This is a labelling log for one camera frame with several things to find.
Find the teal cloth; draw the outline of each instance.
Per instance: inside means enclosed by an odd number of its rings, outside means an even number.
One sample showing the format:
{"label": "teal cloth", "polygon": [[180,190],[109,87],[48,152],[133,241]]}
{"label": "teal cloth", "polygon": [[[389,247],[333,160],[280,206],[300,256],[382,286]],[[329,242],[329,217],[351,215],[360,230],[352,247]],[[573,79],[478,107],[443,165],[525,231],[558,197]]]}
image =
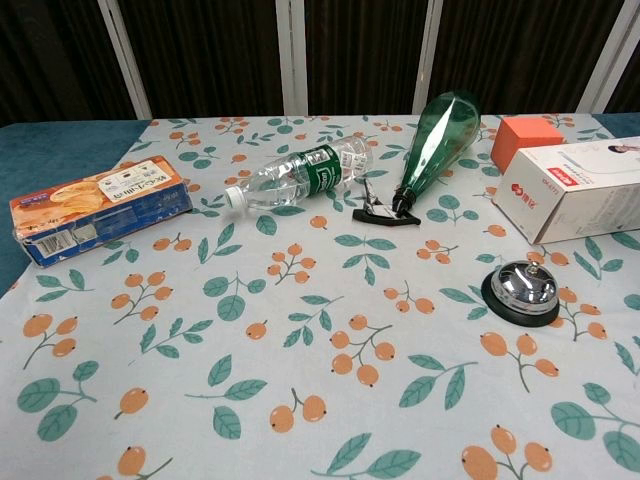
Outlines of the teal cloth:
{"label": "teal cloth", "polygon": [[640,136],[640,112],[594,114],[593,118],[616,138]]}
{"label": "teal cloth", "polygon": [[13,238],[9,200],[113,167],[148,120],[16,123],[0,128],[0,295],[29,258]]}

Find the orange box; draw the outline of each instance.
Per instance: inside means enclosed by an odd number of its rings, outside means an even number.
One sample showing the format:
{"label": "orange box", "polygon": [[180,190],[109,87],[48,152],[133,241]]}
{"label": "orange box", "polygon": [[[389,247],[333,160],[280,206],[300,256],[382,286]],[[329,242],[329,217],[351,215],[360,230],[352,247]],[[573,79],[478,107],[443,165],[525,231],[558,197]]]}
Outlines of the orange box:
{"label": "orange box", "polygon": [[542,117],[507,117],[500,122],[491,159],[504,173],[519,148],[558,145],[564,135]]}

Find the black bell base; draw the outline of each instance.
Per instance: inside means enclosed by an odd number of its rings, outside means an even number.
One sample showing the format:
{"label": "black bell base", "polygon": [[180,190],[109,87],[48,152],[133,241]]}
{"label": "black bell base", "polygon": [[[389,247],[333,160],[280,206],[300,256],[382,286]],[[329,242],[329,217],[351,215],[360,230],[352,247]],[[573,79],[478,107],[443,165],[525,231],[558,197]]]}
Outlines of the black bell base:
{"label": "black bell base", "polygon": [[498,297],[496,297],[496,294],[493,293],[493,289],[491,288],[492,276],[493,272],[487,275],[482,282],[482,288],[480,289],[482,292],[482,298],[484,298],[487,306],[496,315],[507,322],[520,325],[521,327],[544,327],[552,323],[558,316],[558,313],[560,312],[560,304],[556,304],[550,312],[543,313],[541,315],[526,315],[507,307],[498,299]]}

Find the bottle cap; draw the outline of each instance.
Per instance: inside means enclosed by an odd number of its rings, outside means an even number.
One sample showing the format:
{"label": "bottle cap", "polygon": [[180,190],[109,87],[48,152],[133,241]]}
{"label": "bottle cap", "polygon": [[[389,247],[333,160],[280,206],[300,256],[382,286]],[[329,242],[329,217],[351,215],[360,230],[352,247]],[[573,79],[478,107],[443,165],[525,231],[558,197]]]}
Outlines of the bottle cap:
{"label": "bottle cap", "polygon": [[227,188],[224,191],[224,196],[227,199],[227,204],[234,210],[246,208],[247,206],[247,200],[244,198],[244,194],[240,187]]}

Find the red logo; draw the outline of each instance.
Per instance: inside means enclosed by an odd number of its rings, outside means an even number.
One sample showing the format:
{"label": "red logo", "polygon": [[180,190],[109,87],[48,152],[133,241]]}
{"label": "red logo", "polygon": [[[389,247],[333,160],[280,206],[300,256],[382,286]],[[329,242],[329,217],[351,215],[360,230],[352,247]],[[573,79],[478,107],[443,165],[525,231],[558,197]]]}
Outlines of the red logo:
{"label": "red logo", "polygon": [[561,168],[551,167],[551,168],[548,168],[547,170],[549,170],[554,177],[560,180],[567,187],[573,187],[574,185],[578,185],[578,182],[576,182],[571,177],[571,175],[569,175],[568,173],[565,173],[565,171],[562,170]]}
{"label": "red logo", "polygon": [[517,183],[511,184],[511,191],[514,193],[516,197],[520,197],[522,201],[527,205],[527,207],[531,209],[533,209],[538,204],[538,202],[536,202],[533,198],[531,198],[529,194],[524,191],[524,188],[522,188]]}

